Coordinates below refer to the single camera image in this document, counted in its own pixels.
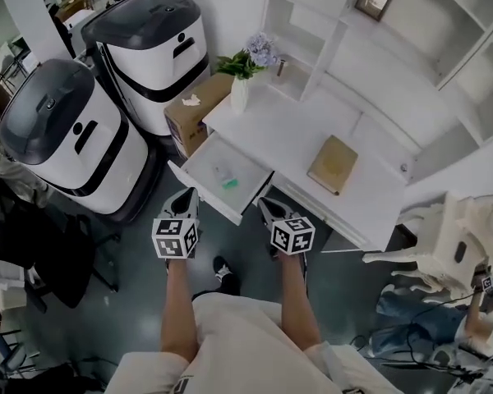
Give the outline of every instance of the paper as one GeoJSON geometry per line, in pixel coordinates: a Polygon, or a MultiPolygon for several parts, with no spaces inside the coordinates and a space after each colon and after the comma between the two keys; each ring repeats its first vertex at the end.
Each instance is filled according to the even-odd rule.
{"type": "Polygon", "coordinates": [[[200,105],[200,99],[197,98],[196,94],[191,94],[190,99],[183,99],[182,104],[186,105],[187,107],[196,107],[197,105],[200,105]]]}

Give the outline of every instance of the blue hydrangea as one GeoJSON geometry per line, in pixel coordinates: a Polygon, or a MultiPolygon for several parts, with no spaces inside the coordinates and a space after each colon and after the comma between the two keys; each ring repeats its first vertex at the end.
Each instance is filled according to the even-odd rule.
{"type": "Polygon", "coordinates": [[[251,36],[246,42],[246,50],[257,66],[268,67],[279,62],[274,41],[269,39],[264,32],[251,36]]]}

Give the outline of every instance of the gray robot lid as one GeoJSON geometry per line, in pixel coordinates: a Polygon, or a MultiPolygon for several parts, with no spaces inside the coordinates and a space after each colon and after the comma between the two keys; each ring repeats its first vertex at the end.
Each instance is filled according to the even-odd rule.
{"type": "Polygon", "coordinates": [[[95,87],[78,62],[47,60],[25,80],[0,120],[0,142],[17,161],[49,159],[85,109],[95,87]]]}
{"type": "Polygon", "coordinates": [[[82,28],[90,48],[95,42],[136,50],[150,49],[183,32],[200,18],[193,0],[123,0],[82,28]]]}

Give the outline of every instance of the drawer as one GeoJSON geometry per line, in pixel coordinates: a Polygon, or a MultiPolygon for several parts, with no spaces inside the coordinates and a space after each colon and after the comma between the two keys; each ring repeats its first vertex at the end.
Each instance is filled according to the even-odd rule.
{"type": "Polygon", "coordinates": [[[270,186],[272,171],[262,167],[212,133],[209,138],[178,167],[168,161],[177,179],[187,187],[195,187],[200,198],[239,225],[248,205],[270,186]],[[224,165],[235,176],[238,185],[224,189],[214,174],[214,165],[224,165]]]}
{"type": "Polygon", "coordinates": [[[275,174],[273,184],[276,188],[280,189],[291,199],[296,200],[301,206],[332,227],[337,233],[352,242],[355,246],[362,250],[366,250],[368,242],[363,236],[348,225],[343,219],[339,218],[334,213],[328,212],[325,207],[316,202],[301,189],[297,188],[286,178],[280,176],[279,174],[275,174]]]}

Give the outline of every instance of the green object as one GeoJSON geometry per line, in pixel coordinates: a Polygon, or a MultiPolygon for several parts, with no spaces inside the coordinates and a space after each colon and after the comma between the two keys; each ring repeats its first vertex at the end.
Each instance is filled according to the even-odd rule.
{"type": "Polygon", "coordinates": [[[236,76],[238,79],[250,79],[258,71],[266,69],[266,67],[257,66],[246,49],[242,49],[232,58],[218,57],[218,59],[217,72],[236,76]]]}
{"type": "Polygon", "coordinates": [[[239,181],[236,178],[234,178],[233,180],[227,182],[226,184],[222,184],[222,186],[223,186],[223,188],[225,190],[228,190],[229,188],[235,188],[238,185],[239,185],[239,181]]]}

